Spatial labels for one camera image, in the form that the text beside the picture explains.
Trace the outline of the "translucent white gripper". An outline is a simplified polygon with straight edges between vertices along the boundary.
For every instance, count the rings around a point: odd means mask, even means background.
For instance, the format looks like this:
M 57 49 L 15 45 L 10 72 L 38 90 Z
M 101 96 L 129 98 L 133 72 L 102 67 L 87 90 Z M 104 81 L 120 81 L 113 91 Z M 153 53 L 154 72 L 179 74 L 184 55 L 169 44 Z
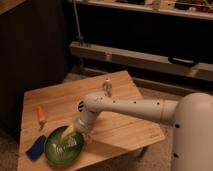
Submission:
M 61 138 L 64 139 L 69 134 L 81 133 L 86 140 L 91 138 L 91 130 L 86 129 L 85 127 L 76 127 L 74 125 L 69 126 L 61 135 Z

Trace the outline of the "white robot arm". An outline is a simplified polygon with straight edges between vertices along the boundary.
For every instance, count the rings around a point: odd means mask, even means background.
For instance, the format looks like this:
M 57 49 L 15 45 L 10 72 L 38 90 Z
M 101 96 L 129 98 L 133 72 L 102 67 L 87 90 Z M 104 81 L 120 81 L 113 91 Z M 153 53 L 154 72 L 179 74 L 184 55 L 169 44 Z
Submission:
M 89 133 L 102 112 L 115 112 L 171 125 L 173 145 L 171 171 L 213 171 L 213 96 L 192 93 L 179 101 L 167 99 L 116 99 L 104 92 L 83 99 L 83 110 L 62 134 Z

